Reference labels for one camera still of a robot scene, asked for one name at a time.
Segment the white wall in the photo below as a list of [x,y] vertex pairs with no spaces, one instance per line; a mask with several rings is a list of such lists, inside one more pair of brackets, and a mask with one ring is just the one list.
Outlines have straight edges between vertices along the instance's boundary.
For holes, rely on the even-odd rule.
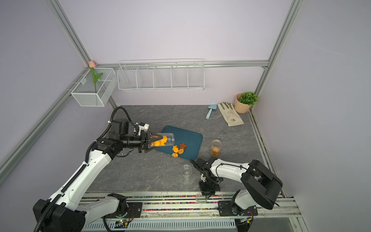
[[33,231],[32,208],[48,199],[76,171],[88,146],[107,127],[112,108],[81,107],[71,98],[0,186],[1,231]]
[[84,64],[44,0],[0,1],[0,162]]
[[306,0],[253,109],[310,232],[369,231],[371,1]]
[[[85,49],[97,63],[184,58],[268,60],[291,2],[60,0]],[[207,68],[204,91],[116,90],[113,97],[117,104],[129,105],[234,102],[237,93],[256,89],[262,71],[260,67]]]

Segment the green leaf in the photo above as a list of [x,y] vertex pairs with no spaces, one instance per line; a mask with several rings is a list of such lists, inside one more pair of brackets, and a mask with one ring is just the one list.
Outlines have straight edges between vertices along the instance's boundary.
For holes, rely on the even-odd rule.
[[103,72],[98,73],[96,76],[93,77],[94,85],[96,84],[96,82],[98,81],[98,79],[99,79],[102,75],[103,75]]
[[94,72],[94,69],[93,68],[90,68],[90,72],[92,73],[93,75],[93,78],[95,77],[95,72]]
[[247,105],[254,105],[254,103],[258,100],[258,97],[253,92],[246,92],[241,95],[238,99],[240,103],[247,104]]

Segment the plastic tray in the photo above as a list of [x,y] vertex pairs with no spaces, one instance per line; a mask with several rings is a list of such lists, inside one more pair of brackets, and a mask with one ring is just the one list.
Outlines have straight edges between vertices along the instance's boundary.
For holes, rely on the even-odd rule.
[[[177,145],[178,148],[179,144],[185,143],[187,145],[187,147],[184,150],[184,153],[179,155],[180,158],[186,160],[197,159],[197,155],[200,150],[203,139],[202,134],[193,131],[187,131],[169,125],[164,127],[162,133],[173,133],[175,137],[174,146]],[[173,146],[158,147],[156,148],[156,150],[162,151],[170,155],[173,154]]]

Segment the clear plastic container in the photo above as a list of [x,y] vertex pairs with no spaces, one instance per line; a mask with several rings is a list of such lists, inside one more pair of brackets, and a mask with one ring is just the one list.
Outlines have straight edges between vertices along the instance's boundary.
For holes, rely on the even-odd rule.
[[181,176],[182,176],[182,181],[183,181],[184,184],[191,183],[192,169],[193,169],[193,167],[191,167],[188,164],[183,165],[183,167],[180,169],[180,173],[181,173]]
[[[174,134],[173,133],[157,133],[157,134],[167,137],[167,141],[166,141],[166,143],[164,143],[165,146],[173,146],[174,145],[174,143],[175,143],[175,137],[174,137]],[[161,141],[158,141],[158,142],[154,142],[154,143],[148,144],[148,147],[160,147],[160,146],[164,146],[164,145],[161,145],[161,144],[162,144],[162,142]]]
[[207,198],[206,196],[202,195],[202,193],[196,194],[196,202],[198,204],[205,204],[207,203]]
[[221,149],[221,141],[218,139],[213,140],[211,142],[210,154],[214,157],[217,157],[219,156],[220,149]]

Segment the white glove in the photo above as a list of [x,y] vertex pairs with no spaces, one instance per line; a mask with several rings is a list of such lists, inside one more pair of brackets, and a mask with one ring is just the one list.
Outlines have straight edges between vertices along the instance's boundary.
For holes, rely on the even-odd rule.
[[224,120],[228,123],[229,127],[242,125],[243,121],[235,111],[232,103],[222,102],[221,105],[218,104],[218,108],[223,115]]

